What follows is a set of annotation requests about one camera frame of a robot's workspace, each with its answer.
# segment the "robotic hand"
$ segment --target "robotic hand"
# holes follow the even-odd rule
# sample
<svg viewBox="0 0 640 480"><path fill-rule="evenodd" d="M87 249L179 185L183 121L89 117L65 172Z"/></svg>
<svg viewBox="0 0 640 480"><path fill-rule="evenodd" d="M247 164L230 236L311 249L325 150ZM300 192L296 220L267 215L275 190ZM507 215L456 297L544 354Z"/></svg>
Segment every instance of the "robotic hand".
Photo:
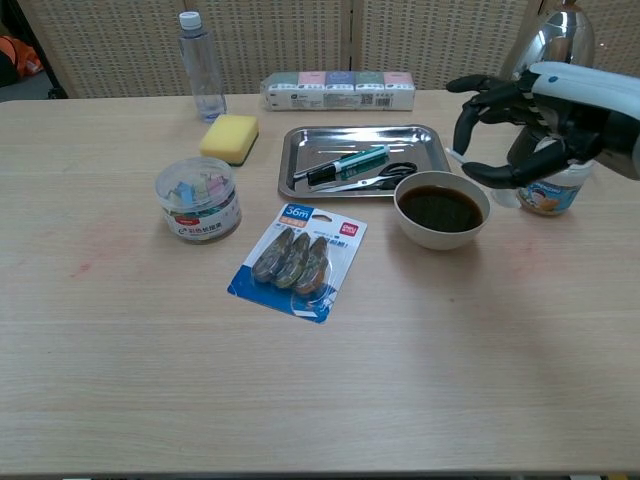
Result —
<svg viewBox="0 0 640 480"><path fill-rule="evenodd" d="M462 170L483 185L523 187L568 168L570 161L591 159L640 180L640 79L542 62L515 82L471 75L449 82L447 90L479 92L456 122L453 149L460 154L479 121L527 125L557 139L518 165L464 164Z"/></svg>

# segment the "soy sauce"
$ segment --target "soy sauce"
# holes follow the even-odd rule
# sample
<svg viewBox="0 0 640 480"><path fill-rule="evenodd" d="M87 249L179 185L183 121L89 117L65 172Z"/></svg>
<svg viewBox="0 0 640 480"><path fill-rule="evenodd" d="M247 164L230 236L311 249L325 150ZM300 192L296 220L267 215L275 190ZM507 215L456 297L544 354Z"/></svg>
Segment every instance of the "soy sauce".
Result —
<svg viewBox="0 0 640 480"><path fill-rule="evenodd" d="M435 185L409 190L398 206L415 223L439 232L472 230L483 220L480 207L464 193Z"/></svg>

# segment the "bottle cap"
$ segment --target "bottle cap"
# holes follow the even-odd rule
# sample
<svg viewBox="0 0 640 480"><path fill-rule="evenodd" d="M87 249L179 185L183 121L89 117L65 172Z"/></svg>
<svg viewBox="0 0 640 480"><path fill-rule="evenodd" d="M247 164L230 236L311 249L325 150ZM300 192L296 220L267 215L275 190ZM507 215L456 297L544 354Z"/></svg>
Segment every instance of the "bottle cap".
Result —
<svg viewBox="0 0 640 480"><path fill-rule="evenodd" d="M198 12L182 12L178 18L183 30L196 30L202 27L202 20Z"/></svg>

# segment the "container lid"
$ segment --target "container lid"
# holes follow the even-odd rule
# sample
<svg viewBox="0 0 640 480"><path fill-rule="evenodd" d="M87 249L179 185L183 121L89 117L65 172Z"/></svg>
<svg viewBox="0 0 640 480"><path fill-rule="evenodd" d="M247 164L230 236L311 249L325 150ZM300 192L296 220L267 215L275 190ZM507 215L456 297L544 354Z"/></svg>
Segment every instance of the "container lid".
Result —
<svg viewBox="0 0 640 480"><path fill-rule="evenodd" d="M198 12L182 12L178 18L183 30L196 30L202 27L202 20Z"/></svg>
<svg viewBox="0 0 640 480"><path fill-rule="evenodd" d="M156 178L158 202L165 209L179 213L215 208L229 198L234 188L231 167L213 157L176 162Z"/></svg>

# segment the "red label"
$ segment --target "red label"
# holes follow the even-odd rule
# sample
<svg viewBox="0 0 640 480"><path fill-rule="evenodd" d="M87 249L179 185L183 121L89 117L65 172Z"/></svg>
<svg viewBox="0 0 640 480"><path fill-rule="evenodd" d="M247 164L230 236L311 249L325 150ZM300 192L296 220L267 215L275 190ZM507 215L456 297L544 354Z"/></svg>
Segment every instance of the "red label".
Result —
<svg viewBox="0 0 640 480"><path fill-rule="evenodd" d="M180 225L186 225L188 227L193 227L194 225L198 225L200 220L197 218L187 218L187 217L175 217L176 222Z"/></svg>
<svg viewBox="0 0 640 480"><path fill-rule="evenodd" d="M350 237L355 237L356 233L358 233L358 226L353 223L344 222L342 227L340 227L340 233L343 235L349 235Z"/></svg>

